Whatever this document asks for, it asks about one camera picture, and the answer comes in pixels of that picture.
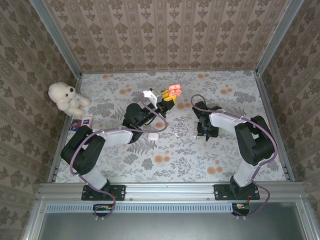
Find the floral wallpaper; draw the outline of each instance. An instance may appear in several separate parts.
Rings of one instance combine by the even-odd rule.
[[[304,1],[262,78],[295,177],[320,222],[320,1]]]
[[[65,116],[49,85],[75,79],[28,0],[0,0],[0,239],[23,234]]]
[[[289,0],[44,0],[84,73],[254,69]]]
[[[110,129],[122,125],[127,106],[140,102],[142,90],[165,90],[177,83],[182,94],[167,112],[168,128],[159,134],[159,140],[149,141],[143,134],[133,144],[104,144],[96,165],[112,183],[227,182],[237,171],[243,158],[236,136],[219,129],[219,136],[208,142],[197,137],[199,120],[190,99],[201,93],[210,108],[220,106],[240,116],[260,115],[267,120],[253,71],[84,74],[80,91],[92,99],[92,105],[84,109],[93,116],[93,129]],[[163,127],[156,118],[142,129]],[[69,131],[67,141],[74,133]],[[280,159],[262,167],[256,179],[285,181]],[[79,181],[62,160],[55,182]]]

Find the orange toy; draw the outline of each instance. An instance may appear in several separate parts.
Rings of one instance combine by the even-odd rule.
[[[180,94],[182,93],[180,88],[181,88],[180,84],[175,84],[175,85],[169,86],[169,91],[170,91],[169,97],[173,96],[173,95],[177,95],[179,97]]]

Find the stuffed toy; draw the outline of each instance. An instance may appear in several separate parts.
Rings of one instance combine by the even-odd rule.
[[[76,93],[72,86],[63,82],[56,82],[49,87],[49,97],[54,101],[59,110],[69,116],[83,117],[86,112],[79,107],[88,107],[91,100]]]

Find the cable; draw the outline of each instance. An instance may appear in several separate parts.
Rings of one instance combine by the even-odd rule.
[[[275,141],[274,137],[273,137],[269,132],[267,132],[262,126],[260,126],[259,124],[251,121],[250,119],[248,119],[248,118],[246,118],[246,117],[238,116],[238,115],[236,115],[236,114],[233,114],[233,113],[230,113],[230,112],[226,112],[226,111],[220,110],[220,109],[219,109],[219,110],[206,110],[206,109],[202,109],[202,108],[199,108],[199,107],[195,106],[195,104],[193,103],[193,99],[194,99],[195,97],[200,97],[200,98],[202,98],[204,104],[206,104],[206,99],[204,98],[204,96],[202,96],[201,94],[195,94],[195,95],[193,95],[193,96],[191,97],[191,99],[190,99],[190,103],[191,103],[191,105],[192,105],[193,108],[195,108],[195,109],[197,109],[197,110],[199,110],[199,111],[202,111],[202,112],[206,112],[206,113],[225,114],[225,115],[230,116],[230,117],[232,117],[232,118],[234,118],[234,119],[236,119],[236,120],[238,120],[238,119],[244,120],[244,121],[252,124],[252,125],[255,126],[256,128],[260,129],[260,130],[270,139],[270,141],[272,142],[272,145],[273,145],[273,148],[274,148],[274,154],[273,154],[273,156],[272,156],[269,160],[267,160],[267,161],[259,164],[259,166],[258,166],[257,169],[254,171],[254,173],[253,173],[253,175],[252,175],[252,177],[251,177],[251,182],[252,182],[254,185],[256,185],[258,188],[261,188],[261,189],[265,190],[265,191],[267,192],[267,194],[268,194],[268,197],[265,199],[264,203],[263,203],[255,212],[253,212],[253,213],[251,213],[251,214],[249,214],[249,215],[247,215],[247,216],[243,216],[243,218],[245,218],[245,217],[250,217],[250,216],[254,216],[255,214],[257,214],[257,213],[267,204],[267,202],[269,201],[269,198],[270,198],[270,192],[269,192],[265,187],[263,187],[263,186],[261,186],[261,185],[258,185],[258,184],[254,181],[254,178],[257,176],[260,168],[261,168],[263,165],[270,163],[271,161],[275,160],[275,158],[277,157],[277,155],[278,155],[278,147],[277,147],[276,141]]]
[[[88,135],[78,146],[78,148],[75,150],[72,159],[70,161],[69,164],[69,169],[72,175],[77,175],[79,178],[81,178],[90,188],[92,188],[94,191],[98,192],[98,193],[102,193],[102,194],[106,194],[109,197],[111,197],[112,201],[113,201],[113,205],[112,205],[112,209],[110,210],[110,212],[108,212],[108,214],[106,216],[104,216],[104,218],[107,218],[111,215],[111,213],[115,210],[116,208],[116,199],[113,195],[111,195],[109,192],[107,191],[103,191],[100,189],[95,188],[94,186],[92,186],[90,183],[87,182],[87,180],[82,177],[78,172],[75,172],[73,170],[73,165],[76,159],[77,154],[79,153],[80,149],[83,147],[84,144],[86,144],[86,142],[92,138],[94,135],[100,134],[100,133],[108,133],[114,130],[120,130],[120,131],[131,131],[131,132],[138,132],[138,133],[160,133],[163,132],[164,130],[167,129],[168,127],[168,123],[165,120],[165,118],[163,116],[161,116],[161,114],[156,113],[154,110],[152,110],[150,107],[148,107],[145,103],[144,103],[144,96],[142,95],[141,97],[141,104],[148,109],[150,112],[152,112],[154,115],[156,115],[157,117],[159,117],[163,122],[164,122],[164,128],[160,129],[160,130],[150,130],[150,131],[146,131],[146,130],[139,130],[139,129],[132,129],[132,128],[127,128],[127,127],[118,127],[118,128],[110,128],[110,129],[105,129],[105,130],[98,130],[98,131],[94,131],[93,133],[91,133],[90,135]],[[94,210],[94,216],[96,217],[96,219],[98,218],[97,216],[97,208],[95,208]]]

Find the wall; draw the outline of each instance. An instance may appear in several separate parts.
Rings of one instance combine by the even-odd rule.
[[[85,73],[253,69],[289,0],[44,0]]]
[[[262,75],[295,177],[320,220],[320,1],[305,0]]]
[[[75,79],[28,0],[0,1],[0,239],[19,239],[65,116],[48,97]]]

